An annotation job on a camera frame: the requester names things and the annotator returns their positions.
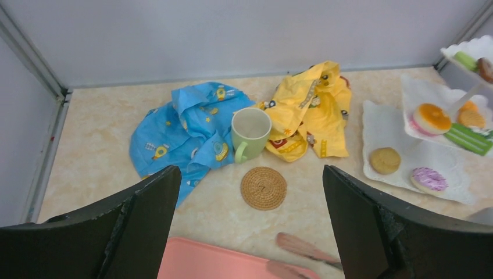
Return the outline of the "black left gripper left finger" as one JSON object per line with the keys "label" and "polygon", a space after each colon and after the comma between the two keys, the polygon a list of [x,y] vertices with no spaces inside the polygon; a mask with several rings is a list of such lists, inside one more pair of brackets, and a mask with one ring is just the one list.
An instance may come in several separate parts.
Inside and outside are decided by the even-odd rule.
{"label": "black left gripper left finger", "polygon": [[40,223],[1,228],[2,278],[156,278],[178,200],[168,166]]}

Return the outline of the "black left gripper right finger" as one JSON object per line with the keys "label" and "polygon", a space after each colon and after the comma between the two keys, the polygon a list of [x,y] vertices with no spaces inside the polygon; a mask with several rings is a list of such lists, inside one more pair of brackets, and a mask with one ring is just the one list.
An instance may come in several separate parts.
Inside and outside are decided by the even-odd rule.
{"label": "black left gripper right finger", "polygon": [[323,187],[346,278],[491,278],[492,227],[377,190],[335,166]]}

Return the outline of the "purple sprinkled donut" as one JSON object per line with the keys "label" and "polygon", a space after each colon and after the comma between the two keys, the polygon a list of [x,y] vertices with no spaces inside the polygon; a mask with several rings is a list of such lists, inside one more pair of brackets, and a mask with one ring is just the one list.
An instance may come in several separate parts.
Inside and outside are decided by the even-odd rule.
{"label": "purple sprinkled donut", "polygon": [[413,169],[410,180],[417,189],[435,196],[443,194],[449,187],[445,177],[428,167]]}

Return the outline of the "round tan muffin cake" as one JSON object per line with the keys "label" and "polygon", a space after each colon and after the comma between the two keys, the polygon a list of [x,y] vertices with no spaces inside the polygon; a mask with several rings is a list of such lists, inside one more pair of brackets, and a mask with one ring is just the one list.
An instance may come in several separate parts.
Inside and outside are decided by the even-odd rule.
{"label": "round tan muffin cake", "polygon": [[388,175],[399,169],[401,156],[394,148],[377,148],[371,152],[369,162],[377,173]]}

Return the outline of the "metal tongs white handle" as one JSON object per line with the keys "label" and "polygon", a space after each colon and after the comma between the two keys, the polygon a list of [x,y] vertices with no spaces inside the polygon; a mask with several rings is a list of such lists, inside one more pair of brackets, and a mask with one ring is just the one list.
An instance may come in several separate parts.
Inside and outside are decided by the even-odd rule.
{"label": "metal tongs white handle", "polygon": [[[279,232],[275,237],[275,242],[279,248],[287,252],[291,252],[317,262],[322,262],[339,271],[343,271],[342,263],[339,258],[323,252],[314,244],[306,242],[292,234]],[[272,275],[278,276],[280,278],[309,278],[308,276],[302,274],[300,271],[296,271],[294,268],[289,267],[287,264],[276,260],[267,261],[266,270]]]}

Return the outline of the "yellow orange pastry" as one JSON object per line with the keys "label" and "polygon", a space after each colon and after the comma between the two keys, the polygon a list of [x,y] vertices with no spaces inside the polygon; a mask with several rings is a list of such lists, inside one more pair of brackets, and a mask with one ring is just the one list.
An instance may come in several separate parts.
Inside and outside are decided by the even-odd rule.
{"label": "yellow orange pastry", "polygon": [[435,137],[447,133],[452,127],[452,120],[439,106],[423,103],[411,114],[410,124],[419,133]]}

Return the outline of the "green cake slice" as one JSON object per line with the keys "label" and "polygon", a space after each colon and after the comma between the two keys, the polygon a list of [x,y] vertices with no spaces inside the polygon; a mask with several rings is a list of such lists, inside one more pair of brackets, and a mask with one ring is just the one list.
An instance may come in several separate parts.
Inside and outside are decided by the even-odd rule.
{"label": "green cake slice", "polygon": [[480,156],[487,155],[492,149],[492,129],[466,127],[453,123],[444,137],[455,145]]}

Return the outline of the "round yellow cracker biscuit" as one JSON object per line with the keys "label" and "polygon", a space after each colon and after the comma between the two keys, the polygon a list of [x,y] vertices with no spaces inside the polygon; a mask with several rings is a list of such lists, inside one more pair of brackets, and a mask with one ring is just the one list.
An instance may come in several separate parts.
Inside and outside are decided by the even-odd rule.
{"label": "round yellow cracker biscuit", "polygon": [[462,110],[458,114],[457,121],[459,124],[466,127],[485,127],[485,118],[474,110]]}

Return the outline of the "green round macaron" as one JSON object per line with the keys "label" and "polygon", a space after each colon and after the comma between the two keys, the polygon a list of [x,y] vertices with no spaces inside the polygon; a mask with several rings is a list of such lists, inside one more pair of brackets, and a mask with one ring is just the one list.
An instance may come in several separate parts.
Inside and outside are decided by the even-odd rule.
{"label": "green round macaron", "polygon": [[458,61],[461,65],[463,65],[467,70],[476,72],[478,70],[477,67],[477,59],[473,58],[469,54],[458,51],[454,54],[454,59]]}

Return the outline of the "brown heart cookie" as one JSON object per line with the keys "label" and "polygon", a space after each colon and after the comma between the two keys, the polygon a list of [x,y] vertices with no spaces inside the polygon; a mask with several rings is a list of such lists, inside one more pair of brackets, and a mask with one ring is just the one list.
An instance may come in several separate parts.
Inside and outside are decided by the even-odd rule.
{"label": "brown heart cookie", "polygon": [[486,82],[492,84],[492,63],[485,57],[479,58],[477,60],[477,68],[479,76]]}

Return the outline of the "orange star cookie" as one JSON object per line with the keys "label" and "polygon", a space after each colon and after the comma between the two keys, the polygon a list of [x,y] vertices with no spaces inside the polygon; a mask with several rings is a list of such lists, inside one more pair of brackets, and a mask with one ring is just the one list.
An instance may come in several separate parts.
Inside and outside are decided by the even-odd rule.
{"label": "orange star cookie", "polygon": [[464,111],[478,112],[478,107],[474,102],[469,100],[459,109],[459,112],[464,112]]}

